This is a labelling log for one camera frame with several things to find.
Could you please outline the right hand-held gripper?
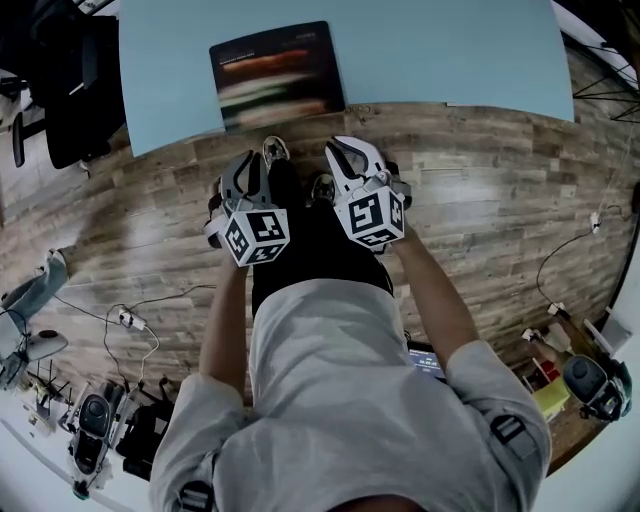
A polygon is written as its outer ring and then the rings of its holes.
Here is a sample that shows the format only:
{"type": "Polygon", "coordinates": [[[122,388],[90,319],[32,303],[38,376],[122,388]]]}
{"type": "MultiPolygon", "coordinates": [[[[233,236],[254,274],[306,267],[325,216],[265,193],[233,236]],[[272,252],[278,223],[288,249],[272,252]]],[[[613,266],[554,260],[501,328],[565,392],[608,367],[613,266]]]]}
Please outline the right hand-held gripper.
{"type": "Polygon", "coordinates": [[[379,150],[353,136],[334,136],[325,145],[325,157],[335,185],[335,213],[347,237],[376,255],[403,239],[411,187],[386,169],[379,150]],[[366,176],[358,177],[348,153],[363,159],[366,176]]]}

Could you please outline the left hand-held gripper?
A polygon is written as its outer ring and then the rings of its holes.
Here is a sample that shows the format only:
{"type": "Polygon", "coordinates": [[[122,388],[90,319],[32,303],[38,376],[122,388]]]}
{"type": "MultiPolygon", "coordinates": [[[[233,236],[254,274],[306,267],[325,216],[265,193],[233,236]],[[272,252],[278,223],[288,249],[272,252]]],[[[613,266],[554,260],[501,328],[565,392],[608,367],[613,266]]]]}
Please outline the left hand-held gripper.
{"type": "Polygon", "coordinates": [[[236,156],[221,175],[220,192],[224,199],[222,205],[230,207],[230,212],[212,217],[205,224],[204,234],[209,244],[226,247],[238,267],[274,261],[289,244],[290,230],[287,211],[272,207],[263,157],[253,150],[236,156]],[[247,168],[248,189],[246,199],[241,199],[244,190],[239,178],[247,168]]]}

